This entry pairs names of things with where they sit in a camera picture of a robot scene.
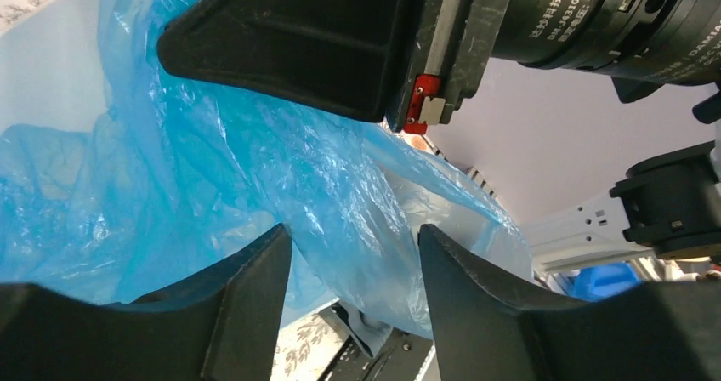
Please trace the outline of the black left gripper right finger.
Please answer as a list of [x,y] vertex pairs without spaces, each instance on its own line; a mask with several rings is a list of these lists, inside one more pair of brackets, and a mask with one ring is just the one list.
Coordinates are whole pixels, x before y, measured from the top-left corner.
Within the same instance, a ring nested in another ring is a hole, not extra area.
[[418,234],[444,380],[717,380],[720,286],[646,282],[589,303]]

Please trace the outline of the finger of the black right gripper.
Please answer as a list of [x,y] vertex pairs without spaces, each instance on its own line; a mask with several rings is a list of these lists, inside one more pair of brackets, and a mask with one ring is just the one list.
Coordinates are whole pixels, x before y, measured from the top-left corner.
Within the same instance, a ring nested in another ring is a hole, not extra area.
[[422,0],[199,0],[157,54],[171,75],[363,122],[401,102]]

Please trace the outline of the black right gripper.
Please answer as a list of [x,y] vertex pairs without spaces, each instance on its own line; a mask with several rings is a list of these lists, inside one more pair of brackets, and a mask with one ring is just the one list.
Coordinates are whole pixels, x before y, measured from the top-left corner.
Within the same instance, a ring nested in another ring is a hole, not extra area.
[[395,132],[446,124],[487,62],[610,77],[623,103],[720,81],[720,0],[424,0]]

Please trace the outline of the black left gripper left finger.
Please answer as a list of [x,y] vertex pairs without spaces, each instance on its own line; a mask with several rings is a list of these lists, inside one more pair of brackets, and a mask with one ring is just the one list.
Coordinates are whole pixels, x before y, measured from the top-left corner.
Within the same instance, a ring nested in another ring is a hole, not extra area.
[[132,303],[1,286],[4,380],[267,380],[292,258],[276,225],[241,251]]

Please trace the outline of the blue plastic trash bag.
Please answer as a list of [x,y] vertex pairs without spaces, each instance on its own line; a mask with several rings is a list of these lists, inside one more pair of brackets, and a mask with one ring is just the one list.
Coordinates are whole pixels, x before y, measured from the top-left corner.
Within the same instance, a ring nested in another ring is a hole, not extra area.
[[421,225],[531,278],[518,227],[447,162],[375,124],[167,74],[161,27],[195,1],[99,0],[94,127],[1,129],[2,281],[128,302],[282,223],[293,241],[283,320],[328,293],[430,337]]

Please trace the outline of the white paper trash bin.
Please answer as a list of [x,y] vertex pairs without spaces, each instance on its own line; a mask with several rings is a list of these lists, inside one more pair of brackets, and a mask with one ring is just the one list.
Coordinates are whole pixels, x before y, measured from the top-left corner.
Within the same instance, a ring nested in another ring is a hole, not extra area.
[[99,0],[53,0],[1,34],[1,128],[88,132],[105,112]]

